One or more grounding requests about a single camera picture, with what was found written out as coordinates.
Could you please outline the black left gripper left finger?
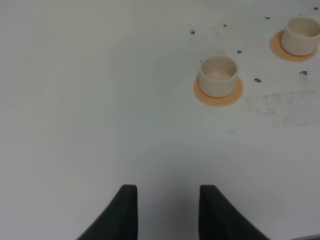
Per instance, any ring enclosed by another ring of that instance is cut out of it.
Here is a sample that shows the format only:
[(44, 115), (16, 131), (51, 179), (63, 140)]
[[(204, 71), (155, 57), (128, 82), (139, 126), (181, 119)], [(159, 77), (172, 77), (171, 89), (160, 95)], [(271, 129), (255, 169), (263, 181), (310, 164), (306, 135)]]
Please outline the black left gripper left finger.
[(80, 240), (137, 240), (138, 188), (122, 185), (106, 209), (79, 237)]

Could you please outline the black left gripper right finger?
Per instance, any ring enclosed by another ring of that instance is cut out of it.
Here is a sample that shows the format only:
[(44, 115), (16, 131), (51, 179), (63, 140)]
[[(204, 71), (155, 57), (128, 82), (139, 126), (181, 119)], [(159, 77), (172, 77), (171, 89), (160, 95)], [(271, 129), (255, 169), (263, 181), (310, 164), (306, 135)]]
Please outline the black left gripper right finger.
[(215, 185), (199, 188), (198, 235), (200, 240), (267, 240)]

